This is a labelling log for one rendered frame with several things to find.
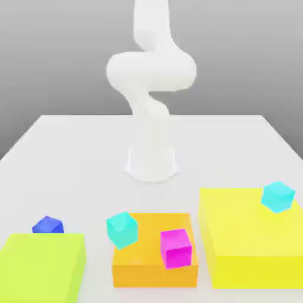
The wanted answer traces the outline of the small cyan cube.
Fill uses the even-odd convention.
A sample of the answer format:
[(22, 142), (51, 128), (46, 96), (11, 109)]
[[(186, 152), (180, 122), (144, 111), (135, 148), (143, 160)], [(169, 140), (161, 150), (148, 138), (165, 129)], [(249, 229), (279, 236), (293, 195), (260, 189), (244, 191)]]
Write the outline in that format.
[(278, 181), (264, 186), (261, 203), (278, 214), (291, 208), (294, 195), (292, 188)]
[(107, 235), (118, 250), (138, 241), (138, 222), (122, 212), (107, 219)]

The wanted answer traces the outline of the small magenta cube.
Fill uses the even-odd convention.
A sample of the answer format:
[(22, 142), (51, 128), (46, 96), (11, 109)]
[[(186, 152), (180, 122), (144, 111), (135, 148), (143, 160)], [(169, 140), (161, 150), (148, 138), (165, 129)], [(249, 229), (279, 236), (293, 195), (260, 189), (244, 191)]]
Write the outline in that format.
[(160, 254), (165, 269), (190, 266), (192, 263), (192, 243), (185, 229), (160, 232)]

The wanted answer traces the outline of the small blue cube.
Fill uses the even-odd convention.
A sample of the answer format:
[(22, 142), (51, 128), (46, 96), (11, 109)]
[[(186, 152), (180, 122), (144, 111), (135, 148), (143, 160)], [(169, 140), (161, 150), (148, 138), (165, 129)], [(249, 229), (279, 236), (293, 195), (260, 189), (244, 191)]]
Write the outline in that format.
[(45, 216), (32, 227), (33, 233), (64, 233), (61, 220)]

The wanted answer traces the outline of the large orange box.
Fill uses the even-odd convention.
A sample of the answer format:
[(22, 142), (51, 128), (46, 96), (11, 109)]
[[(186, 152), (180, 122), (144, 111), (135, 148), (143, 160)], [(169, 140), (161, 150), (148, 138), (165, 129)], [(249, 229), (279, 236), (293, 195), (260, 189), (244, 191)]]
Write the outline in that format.
[[(132, 213), (138, 222), (138, 242), (115, 249), (112, 277), (115, 287), (194, 288), (198, 278), (198, 257), (188, 213)], [(192, 263), (165, 269), (160, 254), (160, 232), (185, 229), (192, 243)]]

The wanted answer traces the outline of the large yellow box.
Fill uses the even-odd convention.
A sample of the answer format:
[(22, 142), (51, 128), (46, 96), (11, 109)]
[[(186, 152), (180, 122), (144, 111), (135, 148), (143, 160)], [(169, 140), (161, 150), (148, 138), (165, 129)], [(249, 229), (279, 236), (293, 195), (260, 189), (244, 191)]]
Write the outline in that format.
[(198, 220), (215, 289), (303, 289), (303, 208), (275, 214), (260, 188), (202, 188)]

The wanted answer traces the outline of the large lime box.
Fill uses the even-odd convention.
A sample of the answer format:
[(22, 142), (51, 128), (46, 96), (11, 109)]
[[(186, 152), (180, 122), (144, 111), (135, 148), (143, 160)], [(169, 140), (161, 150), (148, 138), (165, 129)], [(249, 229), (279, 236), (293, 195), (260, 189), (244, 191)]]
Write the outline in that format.
[(11, 234), (0, 249), (0, 303), (77, 303), (83, 234)]

